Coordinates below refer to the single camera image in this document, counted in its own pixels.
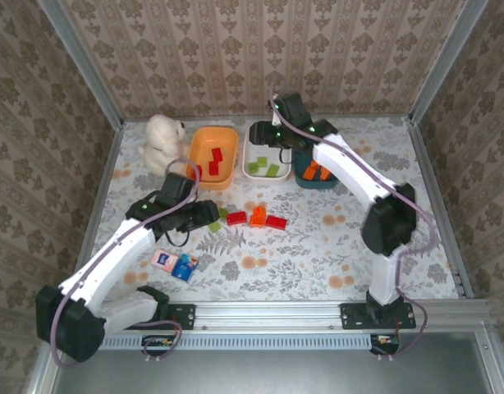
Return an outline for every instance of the orange bowl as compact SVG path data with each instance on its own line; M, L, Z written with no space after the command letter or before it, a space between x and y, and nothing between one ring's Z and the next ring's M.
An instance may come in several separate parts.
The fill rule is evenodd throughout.
M202 190L225 190L230 186L236 164L237 144L239 136L230 127L201 127L194 134L188 158L203 171L199 188ZM219 163L219 173L210 175L208 163L213 161L212 149L220 148L222 162ZM188 167L186 174L194 177L194 170Z

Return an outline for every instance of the pink box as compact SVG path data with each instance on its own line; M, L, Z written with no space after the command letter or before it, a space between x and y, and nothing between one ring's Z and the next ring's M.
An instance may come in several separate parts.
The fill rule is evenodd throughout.
M150 260L150 264L163 269L167 273L172 273L173 269L176 267L178 259L179 257L172 253L162 249L157 249Z

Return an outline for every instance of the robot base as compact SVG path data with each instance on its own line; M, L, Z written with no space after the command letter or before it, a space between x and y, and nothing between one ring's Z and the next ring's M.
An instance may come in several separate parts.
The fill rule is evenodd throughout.
M413 307L401 297L380 305L367 292L367 302L341 304L340 312L344 330L416 328Z

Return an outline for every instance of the blue box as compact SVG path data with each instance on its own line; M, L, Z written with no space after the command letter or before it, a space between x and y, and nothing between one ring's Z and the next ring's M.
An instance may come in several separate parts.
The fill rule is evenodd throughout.
M176 267L172 271L172 276L188 283L197 268L197 258L182 254Z

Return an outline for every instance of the floral tablecloth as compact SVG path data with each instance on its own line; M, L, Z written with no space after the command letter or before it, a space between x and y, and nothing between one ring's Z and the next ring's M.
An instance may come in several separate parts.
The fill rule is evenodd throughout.
M405 121L400 118L332 118L347 143L383 175L415 189L419 204L431 211L424 182L415 159ZM216 233L207 227L193 231L181 248L158 247L199 258L189 284L180 282L149 264L155 249L142 254L112 288L108 299L126 296L148 283L174 301L209 300L362 300L369 287L372 253L364 246L360 226L365 213L349 190L304 190L291 174L281 186L252 186L241 170L245 131L253 121L186 121L187 139L202 126L233 127L240 134L240 148L231 186L223 192L200 191L199 199L212 199L221 207L248 214L264 205L269 214L288 219L286 231L228 227ZM125 211L163 179L144 167L137 148L144 144L145 123L127 123L108 197L95 240L94 253L118 228ZM419 223L413 245L427 240ZM184 235L173 235L180 242ZM456 298L447 257L442 245L430 255L407 258L402 265L401 288L419 299Z

